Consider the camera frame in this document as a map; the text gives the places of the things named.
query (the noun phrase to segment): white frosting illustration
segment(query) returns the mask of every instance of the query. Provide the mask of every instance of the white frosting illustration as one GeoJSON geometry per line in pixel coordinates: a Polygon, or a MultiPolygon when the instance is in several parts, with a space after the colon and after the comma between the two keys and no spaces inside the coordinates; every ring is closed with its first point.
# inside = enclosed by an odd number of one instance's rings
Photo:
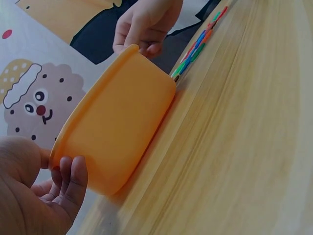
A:
{"type": "Polygon", "coordinates": [[[3,104],[7,109],[10,109],[27,93],[28,88],[36,80],[37,74],[41,69],[42,67],[40,65],[32,64],[29,70],[20,78],[19,82],[13,85],[3,101],[3,104]]]}

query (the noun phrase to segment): cartoon cookie print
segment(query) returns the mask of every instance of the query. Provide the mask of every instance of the cartoon cookie print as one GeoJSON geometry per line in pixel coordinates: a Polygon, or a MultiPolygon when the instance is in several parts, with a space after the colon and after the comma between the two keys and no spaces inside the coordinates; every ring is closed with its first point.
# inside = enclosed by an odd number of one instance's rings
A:
{"type": "Polygon", "coordinates": [[[85,95],[84,81],[72,73],[68,65],[26,64],[28,70],[24,73],[20,70],[16,83],[4,92],[7,134],[29,138],[40,147],[51,149],[69,115],[85,95]]]}

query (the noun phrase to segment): wooden surface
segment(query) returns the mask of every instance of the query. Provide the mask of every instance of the wooden surface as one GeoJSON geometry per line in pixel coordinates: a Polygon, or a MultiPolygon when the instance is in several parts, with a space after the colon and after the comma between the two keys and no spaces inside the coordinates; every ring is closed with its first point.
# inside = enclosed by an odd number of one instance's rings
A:
{"type": "Polygon", "coordinates": [[[313,0],[232,3],[133,178],[81,234],[313,234],[313,0]]]}

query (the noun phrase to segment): cartoon mouth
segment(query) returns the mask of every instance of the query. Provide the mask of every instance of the cartoon mouth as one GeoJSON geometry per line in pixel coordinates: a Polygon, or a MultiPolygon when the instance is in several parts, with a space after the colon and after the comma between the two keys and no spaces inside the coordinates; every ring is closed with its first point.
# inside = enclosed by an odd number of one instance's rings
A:
{"type": "Polygon", "coordinates": [[[53,116],[53,111],[52,109],[50,109],[49,116],[48,117],[43,116],[44,125],[47,125],[47,121],[49,121],[52,118],[52,116],[53,116]]]}

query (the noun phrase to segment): cartoon nose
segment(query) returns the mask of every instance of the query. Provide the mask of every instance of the cartoon nose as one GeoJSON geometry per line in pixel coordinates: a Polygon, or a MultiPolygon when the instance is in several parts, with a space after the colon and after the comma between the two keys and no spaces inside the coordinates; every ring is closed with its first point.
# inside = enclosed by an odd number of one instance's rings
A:
{"type": "Polygon", "coordinates": [[[3,39],[7,39],[8,37],[11,36],[11,34],[12,34],[12,30],[9,29],[9,30],[5,31],[5,32],[2,34],[2,38],[3,38],[3,39]]]}
{"type": "Polygon", "coordinates": [[[39,115],[39,116],[45,115],[45,106],[44,106],[44,105],[38,106],[38,107],[37,107],[37,110],[36,110],[36,113],[37,113],[37,115],[39,115]]]}

